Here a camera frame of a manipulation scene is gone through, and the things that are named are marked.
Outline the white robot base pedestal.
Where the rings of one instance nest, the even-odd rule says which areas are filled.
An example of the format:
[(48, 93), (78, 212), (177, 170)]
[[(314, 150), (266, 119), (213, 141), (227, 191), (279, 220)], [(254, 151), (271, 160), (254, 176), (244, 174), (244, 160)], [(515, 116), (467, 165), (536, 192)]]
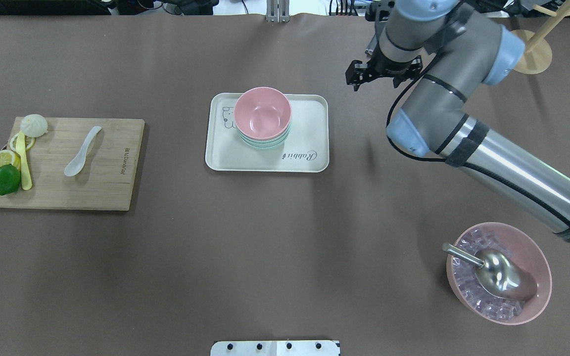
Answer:
[(250, 340), (213, 343), (211, 356), (340, 356), (334, 340)]

